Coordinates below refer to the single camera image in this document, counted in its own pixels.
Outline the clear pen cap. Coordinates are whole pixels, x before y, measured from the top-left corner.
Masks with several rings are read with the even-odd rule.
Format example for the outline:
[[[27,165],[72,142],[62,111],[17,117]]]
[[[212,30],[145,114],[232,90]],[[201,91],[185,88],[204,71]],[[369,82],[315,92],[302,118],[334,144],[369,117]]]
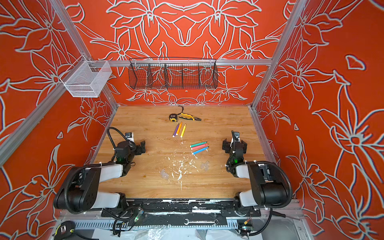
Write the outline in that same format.
[[[162,179],[165,179],[165,180],[169,179],[169,174],[165,171],[165,169],[162,169],[160,174]]]
[[[204,171],[208,171],[209,168],[210,168],[210,163],[208,161],[206,161],[205,163],[202,163],[200,166],[200,169]]]

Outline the orange marker pen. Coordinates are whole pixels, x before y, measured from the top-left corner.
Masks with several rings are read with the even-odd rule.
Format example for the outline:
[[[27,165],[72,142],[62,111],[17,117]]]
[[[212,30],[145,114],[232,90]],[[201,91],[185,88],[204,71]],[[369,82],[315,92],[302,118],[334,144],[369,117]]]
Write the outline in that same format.
[[[178,125],[178,129],[177,129],[177,132],[176,132],[176,136],[179,135],[180,131],[181,131],[181,127],[182,127],[182,122]]]

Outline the yellow marker pen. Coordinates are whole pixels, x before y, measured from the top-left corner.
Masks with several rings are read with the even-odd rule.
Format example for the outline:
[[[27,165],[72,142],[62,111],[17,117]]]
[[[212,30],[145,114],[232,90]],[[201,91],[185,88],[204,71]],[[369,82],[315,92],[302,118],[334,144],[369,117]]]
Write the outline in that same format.
[[[184,134],[185,134],[185,131],[186,131],[186,127],[187,127],[187,124],[185,124],[182,128],[182,131],[181,131],[181,135],[180,137],[183,138],[184,137]]]

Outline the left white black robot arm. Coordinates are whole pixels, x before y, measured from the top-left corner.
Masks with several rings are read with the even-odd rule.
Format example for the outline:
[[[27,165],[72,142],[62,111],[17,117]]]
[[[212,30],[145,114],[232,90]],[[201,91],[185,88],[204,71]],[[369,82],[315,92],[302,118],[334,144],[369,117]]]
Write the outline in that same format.
[[[54,198],[54,208],[81,214],[102,210],[111,214],[126,211],[129,205],[123,193],[103,192],[100,183],[124,177],[134,166],[134,157],[146,153],[146,142],[136,144],[132,132],[122,133],[114,127],[107,129],[114,154],[107,163],[72,167]]]

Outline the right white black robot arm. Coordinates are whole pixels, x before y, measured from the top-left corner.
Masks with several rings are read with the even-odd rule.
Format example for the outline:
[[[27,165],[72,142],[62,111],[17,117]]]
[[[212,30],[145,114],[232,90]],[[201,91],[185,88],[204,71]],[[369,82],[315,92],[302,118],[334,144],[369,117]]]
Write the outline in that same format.
[[[236,178],[250,180],[251,189],[235,196],[237,205],[245,207],[284,208],[293,198],[292,184],[287,174],[269,161],[246,161],[244,141],[223,140],[222,150],[229,154],[226,170]]]

